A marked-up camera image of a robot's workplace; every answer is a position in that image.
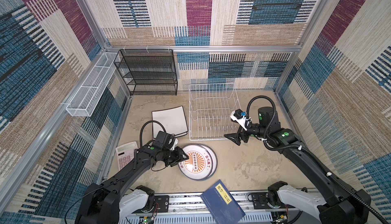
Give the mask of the white round plate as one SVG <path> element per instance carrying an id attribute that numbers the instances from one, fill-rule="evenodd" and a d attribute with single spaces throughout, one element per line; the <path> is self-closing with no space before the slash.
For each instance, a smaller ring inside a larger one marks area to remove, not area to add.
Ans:
<path id="1" fill-rule="evenodd" d="M 203 144 L 189 144 L 183 148 L 189 159 L 180 162 L 178 166 L 182 174 L 191 180 L 207 180 L 212 172 L 211 155 L 203 146 Z"/>
<path id="2" fill-rule="evenodd" d="M 212 148 L 210 148 L 210 147 L 207 146 L 207 145 L 204 145 L 203 147 L 206 148 L 207 151 L 209 152 L 209 154 L 211 155 L 212 164 L 213 164 L 212 172 L 209 174 L 209 176 L 208 176 L 208 178 L 207 178 L 207 179 L 209 179 L 209 178 L 211 178 L 211 177 L 214 175 L 214 173 L 215 173 L 216 170 L 217 170 L 217 167 L 218 167 L 218 159 L 217 159 L 216 153 L 213 151 Z"/>

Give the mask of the white square plate black rim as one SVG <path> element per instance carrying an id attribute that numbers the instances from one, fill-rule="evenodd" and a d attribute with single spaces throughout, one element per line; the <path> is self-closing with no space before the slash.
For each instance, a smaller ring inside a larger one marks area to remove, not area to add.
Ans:
<path id="1" fill-rule="evenodd" d="M 188 134 L 188 131 L 182 132 L 182 133 L 179 133 L 179 134 L 174 134 L 174 133 L 172 133 L 172 135 L 173 135 L 175 138 L 182 137 L 182 136 L 185 136 L 185 135 L 187 135 L 187 134 Z"/>

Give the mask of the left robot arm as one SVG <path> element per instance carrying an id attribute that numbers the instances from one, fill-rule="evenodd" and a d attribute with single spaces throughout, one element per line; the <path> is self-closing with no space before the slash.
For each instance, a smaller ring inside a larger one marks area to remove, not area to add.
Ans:
<path id="1" fill-rule="evenodd" d="M 173 167 L 188 159 L 177 146 L 175 136 L 160 131 L 156 139 L 137 149 L 133 160 L 117 174 L 100 185 L 93 183 L 87 188 L 75 223 L 117 224 L 136 210 L 152 208 L 154 192 L 151 189 L 140 186 L 127 197 L 128 189 L 157 162 Z"/>

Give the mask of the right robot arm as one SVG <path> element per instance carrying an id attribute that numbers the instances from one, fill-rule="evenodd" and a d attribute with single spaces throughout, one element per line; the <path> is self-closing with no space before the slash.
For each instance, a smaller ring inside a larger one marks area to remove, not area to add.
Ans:
<path id="1" fill-rule="evenodd" d="M 320 192 L 315 197 L 295 190 L 279 181 L 268 187 L 268 204 L 273 208 L 291 205 L 323 224 L 364 224 L 368 221 L 371 197 L 364 190 L 355 190 L 320 161 L 290 129 L 282 128 L 277 111 L 272 107 L 258 109 L 259 123 L 253 123 L 248 112 L 238 109 L 231 120 L 239 124 L 236 133 L 225 138 L 237 145 L 250 137 L 261 140 L 270 151 L 276 151 L 293 162 Z"/>

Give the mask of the black mesh shelf rack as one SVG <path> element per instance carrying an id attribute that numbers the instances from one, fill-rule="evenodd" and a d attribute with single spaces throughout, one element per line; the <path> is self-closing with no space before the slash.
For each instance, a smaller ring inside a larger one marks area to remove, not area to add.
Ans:
<path id="1" fill-rule="evenodd" d="M 178 78 L 171 49 L 122 49 L 114 64 L 131 95 L 176 95 Z"/>

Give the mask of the pink white calculator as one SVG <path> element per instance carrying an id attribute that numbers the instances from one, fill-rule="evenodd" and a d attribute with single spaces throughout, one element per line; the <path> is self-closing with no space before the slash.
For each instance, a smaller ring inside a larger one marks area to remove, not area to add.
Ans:
<path id="1" fill-rule="evenodd" d="M 134 158 L 134 151 L 138 149 L 137 142 L 129 142 L 116 148 L 118 169 L 122 170 Z"/>

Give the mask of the blue book yellow label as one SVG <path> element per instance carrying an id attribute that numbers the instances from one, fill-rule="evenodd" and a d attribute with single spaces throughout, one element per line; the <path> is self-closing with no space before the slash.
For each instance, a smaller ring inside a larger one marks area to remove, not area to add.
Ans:
<path id="1" fill-rule="evenodd" d="M 221 180 L 200 195 L 217 224 L 237 224 L 245 212 Z"/>

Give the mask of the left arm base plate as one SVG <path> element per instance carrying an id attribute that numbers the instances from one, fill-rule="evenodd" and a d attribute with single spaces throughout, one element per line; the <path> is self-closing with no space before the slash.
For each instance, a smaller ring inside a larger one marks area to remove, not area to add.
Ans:
<path id="1" fill-rule="evenodd" d="M 145 206 L 147 213 L 167 213 L 169 210 L 170 196 L 157 195 L 149 197 Z"/>

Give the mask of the aluminium front rail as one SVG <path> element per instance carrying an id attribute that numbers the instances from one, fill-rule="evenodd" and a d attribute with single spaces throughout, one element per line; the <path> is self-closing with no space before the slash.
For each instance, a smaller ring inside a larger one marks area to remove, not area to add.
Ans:
<path id="1" fill-rule="evenodd" d="M 291 205 L 294 209 L 260 209 L 255 210 L 247 195 L 251 192 L 233 191 L 231 195 L 245 212 L 239 223 L 275 223 L 294 222 L 303 216 L 318 219 L 317 206 L 325 204 L 324 198 L 301 191 L 286 185 L 283 188 L 282 204 Z M 155 224 L 215 224 L 215 220 L 200 197 L 200 193 L 170 194 L 169 210 L 167 213 L 147 213 L 145 208 L 136 210 L 117 224 L 143 224 L 142 217 L 153 218 Z"/>

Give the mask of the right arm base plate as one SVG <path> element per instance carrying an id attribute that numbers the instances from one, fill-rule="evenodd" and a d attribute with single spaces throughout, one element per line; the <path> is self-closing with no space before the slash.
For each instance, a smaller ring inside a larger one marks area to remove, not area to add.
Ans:
<path id="1" fill-rule="evenodd" d="M 267 192 L 251 192 L 247 195 L 247 200 L 250 201 L 255 210 L 260 209 L 294 209 L 291 205 L 281 204 L 278 206 L 272 206 L 268 202 Z"/>

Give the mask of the white mesh wall basket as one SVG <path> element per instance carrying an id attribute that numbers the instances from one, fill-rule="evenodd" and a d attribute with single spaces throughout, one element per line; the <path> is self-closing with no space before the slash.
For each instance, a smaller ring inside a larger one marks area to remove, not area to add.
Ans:
<path id="1" fill-rule="evenodd" d="M 115 72 L 116 53 L 104 53 L 94 65 L 88 76 L 78 88 L 66 107 L 72 117 L 92 116 L 113 73 Z"/>

